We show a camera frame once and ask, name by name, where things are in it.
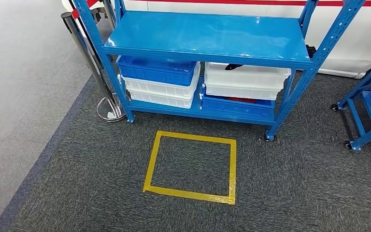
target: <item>light gray carpet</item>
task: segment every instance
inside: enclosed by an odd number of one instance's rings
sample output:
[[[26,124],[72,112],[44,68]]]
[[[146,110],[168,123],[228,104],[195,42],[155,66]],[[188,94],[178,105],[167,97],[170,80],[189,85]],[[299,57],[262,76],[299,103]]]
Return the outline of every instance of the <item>light gray carpet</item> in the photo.
[[[356,84],[318,75],[271,143],[266,127],[242,123],[147,113],[106,123],[94,88],[8,231],[371,231],[371,143],[346,150],[353,121],[329,108]],[[157,130],[236,139],[236,204],[143,193]],[[228,159],[228,145],[163,138],[152,184],[226,194]]]

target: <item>floor marking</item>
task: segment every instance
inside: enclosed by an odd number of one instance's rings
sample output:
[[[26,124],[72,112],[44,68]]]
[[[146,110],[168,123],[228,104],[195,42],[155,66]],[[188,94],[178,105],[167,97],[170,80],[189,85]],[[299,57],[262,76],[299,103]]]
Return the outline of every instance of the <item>floor marking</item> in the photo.
[[[156,165],[158,147],[160,146],[160,138],[162,136],[179,138],[179,139],[189,139],[189,140],[229,144],[230,145],[230,157],[229,157],[228,196],[211,195],[211,194],[205,194],[205,193],[198,193],[198,192],[183,191],[183,190],[178,190],[178,189],[152,186],[151,178],[153,177],[154,166]],[[196,199],[196,200],[210,201],[210,202],[217,202],[217,203],[235,204],[236,166],[237,166],[237,141],[235,139],[225,139],[225,138],[217,138],[217,137],[209,137],[209,136],[201,136],[201,135],[193,135],[193,134],[182,134],[182,133],[158,130],[156,133],[156,138],[154,140],[153,150],[151,151],[150,162],[148,164],[147,174],[144,180],[143,192],[149,191],[149,192],[155,192],[158,194],[175,196],[175,197],[184,197],[184,198],[191,198],[191,199]]]

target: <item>caster wheel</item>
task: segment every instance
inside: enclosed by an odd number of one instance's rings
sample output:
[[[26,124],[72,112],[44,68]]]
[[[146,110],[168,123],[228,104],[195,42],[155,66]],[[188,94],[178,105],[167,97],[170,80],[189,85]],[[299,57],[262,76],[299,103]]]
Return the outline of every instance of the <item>caster wheel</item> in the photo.
[[[346,149],[352,150],[351,141],[346,140],[344,144],[345,144]]]
[[[339,110],[338,104],[332,104],[330,106],[330,109],[333,110],[333,111],[338,111]]]
[[[265,136],[264,136],[264,141],[265,142],[272,142],[272,141],[274,141],[276,139],[276,136],[274,136],[274,139],[269,139],[269,138],[267,138],[267,135],[265,134]]]

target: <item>floor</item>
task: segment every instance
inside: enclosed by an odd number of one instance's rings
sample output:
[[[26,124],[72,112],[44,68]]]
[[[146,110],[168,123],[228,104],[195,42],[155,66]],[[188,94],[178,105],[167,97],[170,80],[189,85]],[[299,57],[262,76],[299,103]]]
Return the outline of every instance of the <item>floor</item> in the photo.
[[[90,72],[60,0],[0,0],[0,214]]]
[[[345,149],[356,128],[329,107],[357,82],[318,74],[269,143],[266,127],[243,123],[139,112],[133,124],[107,123],[92,110],[99,89],[85,87],[0,231],[371,231],[371,143]],[[142,192],[157,130],[235,139],[235,205]],[[226,144],[162,137],[151,185],[227,195],[229,157]]]

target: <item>white plastic crate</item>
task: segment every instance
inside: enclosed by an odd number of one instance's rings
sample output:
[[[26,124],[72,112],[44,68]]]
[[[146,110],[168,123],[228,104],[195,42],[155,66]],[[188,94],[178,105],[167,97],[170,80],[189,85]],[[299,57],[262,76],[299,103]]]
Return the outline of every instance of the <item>white plastic crate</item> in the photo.
[[[253,87],[236,87],[236,86],[223,86],[223,85],[210,85],[205,84],[207,95],[212,96],[223,96],[223,97],[235,97],[235,98],[250,98],[250,99],[262,99],[262,100],[275,100],[276,95],[280,89],[265,89],[265,88],[253,88]]]
[[[178,86],[162,82],[128,78],[125,76],[123,76],[123,79],[126,83],[126,89],[128,91],[142,91],[155,94],[171,95],[175,97],[190,98],[194,94],[195,91],[194,87],[196,86],[196,83],[198,81],[199,74],[200,74],[200,62],[197,62],[196,67],[194,68],[193,79],[191,80],[190,86]]]
[[[135,87],[129,89],[128,81],[126,81],[127,78],[123,77],[123,79],[126,83],[126,89],[130,92],[131,99],[133,100],[189,109],[193,102],[199,76],[200,63],[194,69],[193,79],[189,87],[134,79],[136,84],[131,86]]]
[[[228,64],[206,62],[206,94],[213,96],[275,100],[284,88],[290,69],[244,65],[225,70]]]
[[[225,70],[228,64],[205,63],[206,84],[232,85],[264,89],[283,89],[284,80],[291,75],[290,69],[243,65],[234,70]]]

